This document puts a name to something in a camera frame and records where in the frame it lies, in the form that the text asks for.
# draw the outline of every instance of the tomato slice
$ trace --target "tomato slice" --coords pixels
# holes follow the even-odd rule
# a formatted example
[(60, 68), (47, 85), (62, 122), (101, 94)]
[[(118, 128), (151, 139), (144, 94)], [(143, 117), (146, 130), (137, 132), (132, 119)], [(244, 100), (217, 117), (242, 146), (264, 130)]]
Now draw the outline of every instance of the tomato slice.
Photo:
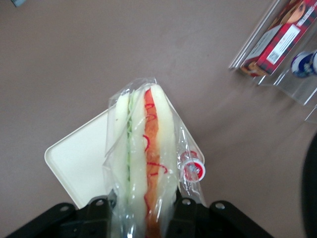
[(144, 105), (146, 110), (146, 123), (144, 137), (148, 141), (145, 149), (147, 161), (147, 182), (148, 190), (144, 195), (144, 200), (147, 206), (147, 230), (146, 237), (160, 238), (159, 222), (157, 221), (157, 214), (155, 211), (157, 202), (157, 185), (158, 175), (161, 168), (159, 164), (159, 148), (157, 147), (158, 134), (158, 117), (152, 97), (151, 89), (147, 90), (144, 95)]

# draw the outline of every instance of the clear acrylic stand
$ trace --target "clear acrylic stand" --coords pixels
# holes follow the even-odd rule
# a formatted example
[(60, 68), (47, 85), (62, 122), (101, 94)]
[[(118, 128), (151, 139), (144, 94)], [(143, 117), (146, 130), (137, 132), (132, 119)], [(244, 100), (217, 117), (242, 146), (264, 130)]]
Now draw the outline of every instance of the clear acrylic stand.
[[(243, 73), (240, 70), (242, 62), (287, 2), (288, 0), (273, 1), (268, 11), (264, 14), (261, 21), (257, 24), (252, 34), (246, 40), (244, 46), (229, 66), (230, 70), (238, 70)], [(313, 52), (315, 50), (317, 50), (317, 20), (310, 26), (308, 31), (303, 35), (272, 75), (253, 78), (253, 81), (256, 84), (260, 86), (276, 86), (299, 104), (312, 108), (312, 112), (307, 116), (305, 121), (313, 123), (317, 123), (317, 75), (312, 75), (307, 78), (298, 78), (293, 75), (290, 67), (293, 58), (297, 54), (303, 51)]]

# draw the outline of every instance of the sandwich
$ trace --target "sandwich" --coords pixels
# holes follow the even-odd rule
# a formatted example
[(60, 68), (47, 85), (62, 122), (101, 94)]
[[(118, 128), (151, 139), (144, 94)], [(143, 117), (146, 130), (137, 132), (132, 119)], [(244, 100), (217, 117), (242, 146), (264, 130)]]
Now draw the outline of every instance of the sandwich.
[(157, 84), (118, 97), (115, 105), (111, 170), (123, 233), (161, 238), (179, 183), (173, 114)]

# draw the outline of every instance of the blue and white can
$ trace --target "blue and white can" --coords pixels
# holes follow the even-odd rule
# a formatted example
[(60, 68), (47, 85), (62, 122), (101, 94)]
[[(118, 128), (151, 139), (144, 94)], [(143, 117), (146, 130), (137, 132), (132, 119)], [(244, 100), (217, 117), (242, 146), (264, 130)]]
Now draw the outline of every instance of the blue and white can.
[(317, 74), (317, 51), (301, 52), (294, 57), (291, 64), (292, 73), (299, 78)]

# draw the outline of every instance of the plastic wrap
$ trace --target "plastic wrap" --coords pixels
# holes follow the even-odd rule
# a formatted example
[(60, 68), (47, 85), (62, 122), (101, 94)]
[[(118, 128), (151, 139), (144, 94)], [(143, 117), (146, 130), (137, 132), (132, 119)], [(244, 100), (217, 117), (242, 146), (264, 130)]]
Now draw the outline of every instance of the plastic wrap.
[(109, 100), (104, 176), (117, 196), (112, 237), (162, 238), (177, 189), (203, 203), (202, 163), (188, 133), (154, 78), (137, 79)]

